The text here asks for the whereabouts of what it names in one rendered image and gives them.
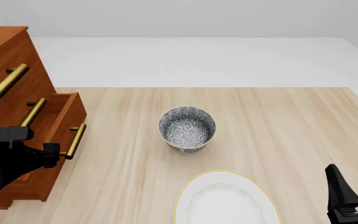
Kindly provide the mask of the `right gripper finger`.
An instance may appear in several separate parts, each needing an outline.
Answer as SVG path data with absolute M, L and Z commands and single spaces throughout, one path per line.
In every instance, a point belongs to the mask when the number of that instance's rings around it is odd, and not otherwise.
M 325 168 L 328 183 L 328 210 L 355 212 L 358 207 L 358 195 L 345 181 L 335 164 Z

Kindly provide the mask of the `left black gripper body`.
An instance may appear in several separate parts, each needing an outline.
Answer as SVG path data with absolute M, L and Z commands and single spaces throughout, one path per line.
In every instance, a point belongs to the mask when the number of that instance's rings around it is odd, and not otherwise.
M 0 142 L 0 167 L 28 169 L 53 168 L 60 160 L 58 143 L 43 143 L 43 149 L 34 149 L 22 141 Z

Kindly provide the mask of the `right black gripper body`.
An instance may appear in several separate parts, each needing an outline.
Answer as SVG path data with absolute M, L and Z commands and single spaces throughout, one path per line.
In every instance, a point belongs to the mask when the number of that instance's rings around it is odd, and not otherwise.
M 358 224 L 358 211 L 342 213 L 340 210 L 331 210 L 327 215 L 331 224 Z

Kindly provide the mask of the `flat plate on black stalk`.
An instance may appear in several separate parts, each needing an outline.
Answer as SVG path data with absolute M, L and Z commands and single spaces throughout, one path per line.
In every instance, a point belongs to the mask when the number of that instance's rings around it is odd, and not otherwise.
M 9 149 L 13 148 L 14 141 L 32 139 L 34 132 L 28 126 L 8 126 L 0 128 L 0 142 L 9 143 Z

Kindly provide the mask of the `white plate with yellow rim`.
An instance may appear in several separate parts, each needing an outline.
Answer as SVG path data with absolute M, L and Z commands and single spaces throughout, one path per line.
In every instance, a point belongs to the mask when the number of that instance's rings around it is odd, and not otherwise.
M 252 179 L 209 170 L 190 179 L 175 202 L 173 224 L 283 224 L 275 203 Z

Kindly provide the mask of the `black white patterned bowl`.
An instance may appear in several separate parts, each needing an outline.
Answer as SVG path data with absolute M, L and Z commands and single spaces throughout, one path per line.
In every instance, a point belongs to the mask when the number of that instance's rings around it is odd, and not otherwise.
M 194 153 L 212 141 L 216 134 L 216 122 L 201 108 L 177 106 L 160 117 L 158 132 L 174 151 Z

